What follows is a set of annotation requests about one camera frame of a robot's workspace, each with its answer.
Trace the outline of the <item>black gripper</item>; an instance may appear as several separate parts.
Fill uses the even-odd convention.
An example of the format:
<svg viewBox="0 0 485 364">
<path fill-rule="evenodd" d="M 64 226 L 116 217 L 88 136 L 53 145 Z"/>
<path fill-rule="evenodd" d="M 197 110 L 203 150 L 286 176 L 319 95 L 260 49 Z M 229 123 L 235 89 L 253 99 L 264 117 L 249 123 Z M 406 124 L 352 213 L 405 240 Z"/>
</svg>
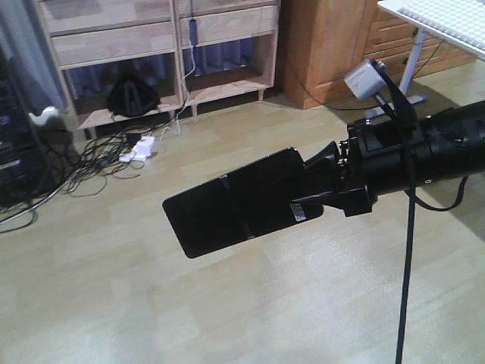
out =
<svg viewBox="0 0 485 364">
<path fill-rule="evenodd" d="M 344 215 L 352 217 L 371 212 L 379 196 L 410 187 L 408 163 L 395 122 L 373 124 L 360 119 L 348 125 L 347 132 L 347 163 L 339 194 L 335 190 L 339 174 L 335 142 L 306 161 L 292 146 L 276 152 L 269 188 L 298 189 L 289 200 L 292 204 L 341 209 L 341 197 Z"/>
</svg>

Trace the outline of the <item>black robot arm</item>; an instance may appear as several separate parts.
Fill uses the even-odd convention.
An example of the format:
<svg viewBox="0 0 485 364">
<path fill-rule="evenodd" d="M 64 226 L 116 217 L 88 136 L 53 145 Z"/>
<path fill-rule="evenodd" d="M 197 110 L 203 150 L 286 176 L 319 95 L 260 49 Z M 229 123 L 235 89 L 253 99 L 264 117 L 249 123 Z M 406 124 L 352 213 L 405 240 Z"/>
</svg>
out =
<svg viewBox="0 0 485 364">
<path fill-rule="evenodd" d="M 409 191 L 405 150 L 396 123 L 361 119 L 347 127 L 348 139 L 330 143 L 303 169 L 276 182 L 289 203 L 331 206 L 347 217 L 371 212 L 378 197 Z M 448 108 L 417 122 L 409 141 L 415 185 L 460 178 L 463 200 L 468 176 L 484 170 L 484 103 Z"/>
</svg>

